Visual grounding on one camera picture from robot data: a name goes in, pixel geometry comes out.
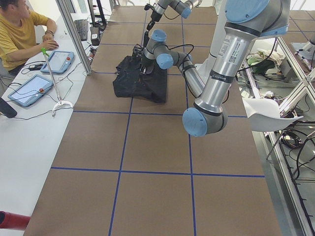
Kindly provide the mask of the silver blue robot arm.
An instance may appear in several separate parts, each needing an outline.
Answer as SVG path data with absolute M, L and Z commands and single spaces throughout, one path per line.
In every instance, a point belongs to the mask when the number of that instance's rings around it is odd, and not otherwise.
M 199 74 L 189 54 L 167 47 L 164 31 L 153 29 L 168 7 L 187 18 L 198 5 L 198 0 L 160 0 L 152 6 L 151 21 L 144 36 L 141 71 L 147 73 L 153 63 L 157 63 L 161 69 L 178 67 L 195 96 L 193 107 L 183 113 L 184 128 L 190 135 L 202 137 L 219 132 L 226 126 L 227 114 L 222 102 L 254 42 L 286 34 L 290 1 L 224 0 L 211 52 L 203 64 L 205 76 Z
M 145 5 L 144 10 L 152 10 L 151 20 L 147 25 L 147 31 L 150 31 L 156 22 L 159 22 L 168 7 L 175 10 L 179 16 L 187 19 L 194 7 L 200 6 L 202 0 L 158 0 L 154 5 L 149 3 Z

